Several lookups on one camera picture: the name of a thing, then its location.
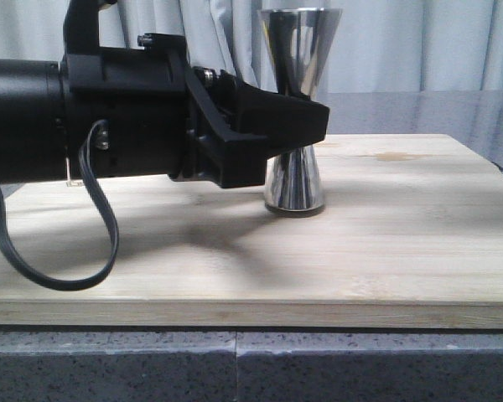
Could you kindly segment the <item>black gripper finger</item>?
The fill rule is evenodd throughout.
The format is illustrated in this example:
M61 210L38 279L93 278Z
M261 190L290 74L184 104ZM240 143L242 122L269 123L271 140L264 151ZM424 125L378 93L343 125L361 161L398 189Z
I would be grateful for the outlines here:
M329 108L298 97L261 90L222 70L217 105L234 131L268 138L271 146L308 146L324 140Z

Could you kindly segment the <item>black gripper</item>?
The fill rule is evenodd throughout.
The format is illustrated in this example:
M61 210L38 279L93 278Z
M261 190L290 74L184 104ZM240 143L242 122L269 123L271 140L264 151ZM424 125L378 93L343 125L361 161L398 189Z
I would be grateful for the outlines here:
M187 60L181 35L147 33L140 49L100 45L96 33L66 33L60 79L67 178L95 121L106 121L92 156L102 177L167 174L221 188L265 183L267 160L303 147L229 129Z

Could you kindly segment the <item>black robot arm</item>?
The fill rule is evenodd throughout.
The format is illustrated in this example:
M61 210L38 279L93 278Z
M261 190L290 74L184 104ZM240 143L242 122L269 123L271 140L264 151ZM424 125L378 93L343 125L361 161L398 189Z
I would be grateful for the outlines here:
M166 174L222 188L261 185L267 160L324 139L329 111L189 66L184 38L150 34L143 49L69 35L60 62L0 59L0 182L78 178L95 121L104 178Z

